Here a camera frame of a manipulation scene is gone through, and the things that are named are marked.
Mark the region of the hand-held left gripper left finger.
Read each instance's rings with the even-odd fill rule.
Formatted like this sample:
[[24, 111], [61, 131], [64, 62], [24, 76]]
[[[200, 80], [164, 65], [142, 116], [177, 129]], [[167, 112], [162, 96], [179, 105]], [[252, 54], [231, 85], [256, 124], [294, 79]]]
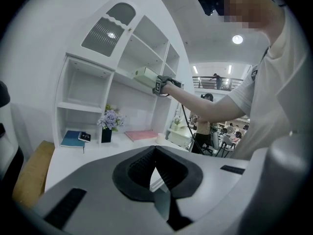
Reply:
[[34, 212], [70, 235], [166, 235], [150, 191], [154, 147], [89, 162], [46, 191]]

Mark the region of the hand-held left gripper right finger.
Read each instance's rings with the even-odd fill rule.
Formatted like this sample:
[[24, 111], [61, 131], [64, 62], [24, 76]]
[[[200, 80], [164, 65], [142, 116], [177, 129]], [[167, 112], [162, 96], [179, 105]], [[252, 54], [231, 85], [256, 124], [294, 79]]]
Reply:
[[170, 192], [168, 221], [159, 235], [221, 235], [243, 211], [231, 199], [248, 161], [197, 155], [156, 146], [155, 165]]

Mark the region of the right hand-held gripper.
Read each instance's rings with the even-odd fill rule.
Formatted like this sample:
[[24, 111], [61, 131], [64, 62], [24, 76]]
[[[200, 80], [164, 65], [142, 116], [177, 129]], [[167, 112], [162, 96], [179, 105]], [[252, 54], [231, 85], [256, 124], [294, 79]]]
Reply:
[[178, 88], [184, 89], [184, 83], [173, 80], [169, 76], [158, 75], [159, 80], [156, 81], [155, 87], [152, 89], [153, 94], [158, 97], [168, 97], [169, 94], [162, 93], [163, 87], [169, 82], [175, 85]]

